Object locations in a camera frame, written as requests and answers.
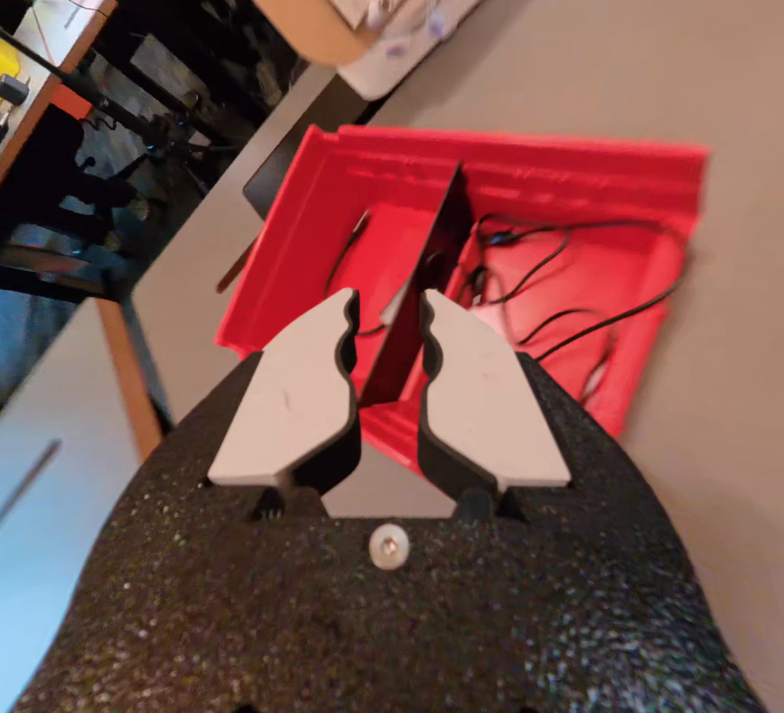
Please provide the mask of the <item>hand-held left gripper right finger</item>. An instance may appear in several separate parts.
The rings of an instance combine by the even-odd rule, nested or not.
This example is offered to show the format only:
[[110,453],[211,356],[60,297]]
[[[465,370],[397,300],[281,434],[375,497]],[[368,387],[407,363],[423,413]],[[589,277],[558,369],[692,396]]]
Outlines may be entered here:
[[562,488],[572,475],[515,350],[434,289],[420,298],[418,466],[454,501],[479,490]]

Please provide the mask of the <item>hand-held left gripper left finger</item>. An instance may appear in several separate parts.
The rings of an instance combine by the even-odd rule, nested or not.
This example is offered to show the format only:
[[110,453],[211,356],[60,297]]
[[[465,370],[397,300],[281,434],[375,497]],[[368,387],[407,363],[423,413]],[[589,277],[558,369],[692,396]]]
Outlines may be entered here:
[[262,351],[208,471],[217,486],[310,488],[323,496],[361,459],[351,378],[360,296],[344,288],[292,321]]

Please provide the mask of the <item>red plastic bin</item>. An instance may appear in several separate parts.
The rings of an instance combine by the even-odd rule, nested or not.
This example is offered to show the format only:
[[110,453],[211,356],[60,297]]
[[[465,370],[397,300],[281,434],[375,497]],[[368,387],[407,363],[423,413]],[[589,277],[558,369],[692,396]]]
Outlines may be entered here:
[[[216,344],[244,359],[325,294],[355,288],[359,394],[460,161],[474,224],[446,296],[464,306],[482,296],[512,345],[544,356],[546,372],[617,439],[668,306],[614,317],[673,289],[708,155],[638,141],[310,127]],[[362,440],[414,472],[421,349],[400,398],[359,412]]]

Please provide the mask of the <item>grey desk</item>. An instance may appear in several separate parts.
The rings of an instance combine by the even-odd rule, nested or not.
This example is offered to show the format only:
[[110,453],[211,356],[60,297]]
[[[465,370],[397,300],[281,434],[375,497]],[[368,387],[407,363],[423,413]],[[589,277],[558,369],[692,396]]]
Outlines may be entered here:
[[372,123],[711,148],[627,442],[782,711],[782,0],[486,0]]

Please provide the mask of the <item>black bin divider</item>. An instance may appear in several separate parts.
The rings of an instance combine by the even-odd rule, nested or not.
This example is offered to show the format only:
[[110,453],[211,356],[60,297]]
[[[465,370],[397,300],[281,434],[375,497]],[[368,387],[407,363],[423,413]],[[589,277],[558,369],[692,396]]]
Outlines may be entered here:
[[463,164],[458,161],[424,244],[393,296],[394,312],[358,394],[360,408],[400,398],[423,344],[420,296],[427,289],[445,291],[473,224]]

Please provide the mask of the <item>black office chair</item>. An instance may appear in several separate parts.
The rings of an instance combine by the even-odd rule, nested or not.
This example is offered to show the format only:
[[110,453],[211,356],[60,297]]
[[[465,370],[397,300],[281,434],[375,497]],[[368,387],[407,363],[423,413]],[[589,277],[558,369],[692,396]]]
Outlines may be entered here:
[[21,225],[102,246],[114,230],[113,209],[138,198],[126,180],[84,173],[76,154],[83,124],[49,106],[5,176],[1,189],[1,241]]

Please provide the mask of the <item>black table frame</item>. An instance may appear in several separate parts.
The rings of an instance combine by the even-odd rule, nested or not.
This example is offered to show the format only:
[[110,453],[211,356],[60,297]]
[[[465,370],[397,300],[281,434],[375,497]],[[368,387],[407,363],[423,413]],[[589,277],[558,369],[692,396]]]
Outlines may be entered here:
[[123,26],[151,34],[188,67],[216,104],[227,104],[259,127],[277,103],[267,81],[286,94],[299,56],[250,0],[238,0],[221,19],[203,8],[208,0],[116,0]]

